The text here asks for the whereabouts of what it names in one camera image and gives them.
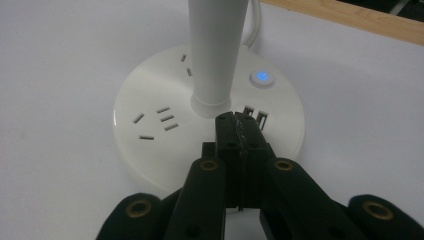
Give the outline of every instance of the white power strip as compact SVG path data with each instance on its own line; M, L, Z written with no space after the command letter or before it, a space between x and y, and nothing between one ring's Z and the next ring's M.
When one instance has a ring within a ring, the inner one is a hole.
M162 51L138 66L122 86L114 133L123 162L141 191L165 197L184 184L202 143L215 141L214 119L198 116L190 46ZM231 90L231 111L258 119L276 155L296 159L305 121L296 90L275 66L241 47Z

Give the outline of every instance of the power strip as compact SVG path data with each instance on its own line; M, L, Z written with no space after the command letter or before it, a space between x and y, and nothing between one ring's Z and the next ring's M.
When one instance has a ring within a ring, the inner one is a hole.
M215 141L214 119L190 106L193 71L189 45L162 51L138 66L114 108L122 160L143 192L165 197L179 189L202 143ZM305 121L296 90L274 65L246 47L239 50L231 111L255 117L277 156L296 159Z

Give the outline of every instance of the outlet slot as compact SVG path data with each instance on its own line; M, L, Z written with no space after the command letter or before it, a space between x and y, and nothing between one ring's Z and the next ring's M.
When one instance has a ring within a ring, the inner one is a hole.
M261 131L264 129L265 127L265 122L266 119L268 118L268 114L262 111L259 111L258 116L256 117L256 121L259 124L259 129L261 129Z
M142 139L142 140L154 140L155 138L154 137L151 137L151 136L140 135L140 139Z
M168 121L169 119L173 119L173 118L174 118L174 115L170 115L170 116L167 116L167 117L162 118L160 121L161 121L161 122L166 122L166 121Z
M138 115L138 117L136 119L134 119L134 123L138 123L143 117L144 117L143 113Z
M243 110L243 113L244 113L244 114L247 114L247 115L249 115L249 116L252 116L254 111L255 111L255 109L254 109L254 108L249 107L249 106L245 106L245 107L244 107L244 110Z
M168 127L166 127L166 128L165 128L165 131L169 131L169 130L174 129L174 128L176 128L176 127L178 127L178 124L177 124L177 123L176 123L176 124L173 124L173 125L170 125L170 126L168 126Z
M170 109L171 109L170 107L166 107L166 108L159 109L159 110L157 110L156 112L157 112L157 113L163 113L163 112L166 112L166 111L168 111L168 110L170 110Z

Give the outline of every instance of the white surface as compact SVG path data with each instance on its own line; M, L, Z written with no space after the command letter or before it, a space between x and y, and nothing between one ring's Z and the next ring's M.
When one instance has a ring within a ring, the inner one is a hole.
M192 56L190 45L183 45L143 61L125 80L115 102L114 133L123 163L143 191L160 198L184 185L191 164L201 156L202 143L215 141L215 118L200 117L190 106L196 81L187 71ZM256 69L276 76L275 84L254 86L250 74ZM268 114L262 133L275 154L297 159L305 118L293 85L246 46L240 48L233 71L229 110L243 112L249 106L254 118L260 111Z
M423 225L424 47L262 10L254 50L300 95L302 166L343 204L372 193ZM114 146L113 103L140 62L188 41L183 0L1 1L0 239L94 239L142 191ZM228 239L264 239L254 212L227 219Z

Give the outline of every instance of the white pole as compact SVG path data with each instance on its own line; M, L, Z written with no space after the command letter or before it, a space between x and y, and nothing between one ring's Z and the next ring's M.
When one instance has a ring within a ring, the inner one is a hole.
M193 110L213 118L231 107L231 85L248 0L189 0Z

